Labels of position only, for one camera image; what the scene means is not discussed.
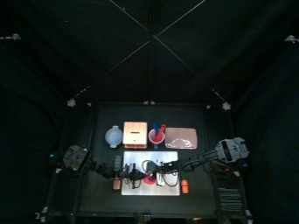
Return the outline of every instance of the dark ceiling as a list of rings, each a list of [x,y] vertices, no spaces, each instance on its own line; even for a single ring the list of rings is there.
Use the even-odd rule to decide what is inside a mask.
[[[284,47],[296,6],[291,0],[2,0],[0,36],[20,34],[4,48],[62,102],[86,89],[77,100],[233,103]]]

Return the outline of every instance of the black tent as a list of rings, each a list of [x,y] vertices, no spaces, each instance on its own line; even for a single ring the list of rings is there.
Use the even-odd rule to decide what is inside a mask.
[[[296,223],[297,12],[295,0],[1,0],[0,221],[42,210],[49,155],[85,119],[73,111],[153,102],[230,105],[248,209],[261,223]]]

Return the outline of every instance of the white tray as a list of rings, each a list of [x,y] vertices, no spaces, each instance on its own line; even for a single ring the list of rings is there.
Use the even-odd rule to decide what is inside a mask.
[[[177,160],[176,151],[125,151],[124,155],[124,165],[134,163],[134,168],[144,172],[141,164],[145,160],[152,160],[154,163],[160,162],[172,162]],[[165,174],[164,177],[166,183],[173,185],[176,183],[177,175]],[[178,196],[180,195],[180,183],[174,187],[168,185],[158,186],[156,184],[148,185],[141,180],[141,185],[138,188],[132,189],[132,184],[126,184],[122,180],[121,183],[121,195],[150,195],[150,196]]]
[[[164,146],[170,149],[194,150],[197,148],[196,130],[166,128],[164,132]]]

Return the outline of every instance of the red object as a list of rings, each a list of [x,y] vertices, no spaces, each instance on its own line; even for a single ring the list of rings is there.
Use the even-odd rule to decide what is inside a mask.
[[[158,143],[164,139],[164,129],[165,129],[165,125],[161,125],[161,128],[158,130],[156,138],[153,139],[153,142]]]
[[[152,177],[145,177],[144,178],[144,182],[148,184],[148,185],[153,185],[156,183],[156,178],[152,178]]]
[[[120,183],[121,182],[118,178],[113,180],[113,190],[120,190]]]
[[[189,185],[186,179],[181,180],[181,193],[189,193]]]

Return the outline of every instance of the orange object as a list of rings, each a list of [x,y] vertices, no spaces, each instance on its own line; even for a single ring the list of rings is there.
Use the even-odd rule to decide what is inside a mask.
[[[154,143],[158,143],[158,142],[161,142],[164,140],[164,129],[165,129],[165,125],[161,125],[161,128],[158,130],[157,136],[153,139]]]
[[[145,149],[146,122],[125,122],[122,144],[128,149]]]
[[[189,193],[189,185],[186,179],[181,180],[181,193]]]

